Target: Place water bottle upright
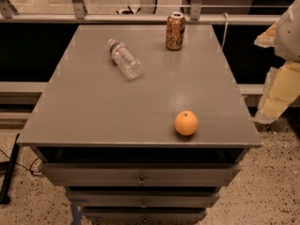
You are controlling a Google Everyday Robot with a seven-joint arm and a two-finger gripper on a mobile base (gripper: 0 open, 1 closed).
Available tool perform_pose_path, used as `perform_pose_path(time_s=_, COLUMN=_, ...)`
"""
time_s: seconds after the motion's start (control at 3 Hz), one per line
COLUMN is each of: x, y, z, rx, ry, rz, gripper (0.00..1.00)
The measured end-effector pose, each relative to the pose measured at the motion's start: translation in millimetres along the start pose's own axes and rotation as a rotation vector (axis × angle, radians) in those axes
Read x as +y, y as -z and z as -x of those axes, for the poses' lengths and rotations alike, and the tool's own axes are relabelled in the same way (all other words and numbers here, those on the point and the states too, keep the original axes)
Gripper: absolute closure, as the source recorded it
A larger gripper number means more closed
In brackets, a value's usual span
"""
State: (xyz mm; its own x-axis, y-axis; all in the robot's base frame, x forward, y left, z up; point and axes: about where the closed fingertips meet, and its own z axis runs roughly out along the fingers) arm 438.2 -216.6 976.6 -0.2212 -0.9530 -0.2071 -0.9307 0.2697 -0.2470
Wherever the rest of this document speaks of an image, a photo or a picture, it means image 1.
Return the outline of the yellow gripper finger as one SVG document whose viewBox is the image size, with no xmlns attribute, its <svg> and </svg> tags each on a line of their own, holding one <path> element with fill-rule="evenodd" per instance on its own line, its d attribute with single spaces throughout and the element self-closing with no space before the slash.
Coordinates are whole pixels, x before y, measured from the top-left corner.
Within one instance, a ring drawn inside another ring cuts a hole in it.
<svg viewBox="0 0 300 225">
<path fill-rule="evenodd" d="M 271 67 L 263 85 L 254 121 L 271 124 L 300 96 L 300 63 L 286 61 L 280 68 Z"/>
<path fill-rule="evenodd" d="M 278 27 L 278 22 L 273 23 L 263 33 L 256 37 L 254 44 L 262 48 L 275 47 L 275 37 Z"/>
</svg>

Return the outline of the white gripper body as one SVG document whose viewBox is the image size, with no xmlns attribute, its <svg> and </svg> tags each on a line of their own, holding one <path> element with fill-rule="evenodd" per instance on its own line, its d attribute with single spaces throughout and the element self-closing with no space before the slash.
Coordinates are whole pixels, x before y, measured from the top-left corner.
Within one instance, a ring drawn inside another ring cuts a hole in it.
<svg viewBox="0 0 300 225">
<path fill-rule="evenodd" d="M 300 0 L 294 0 L 278 21 L 275 54 L 287 61 L 300 61 Z"/>
</svg>

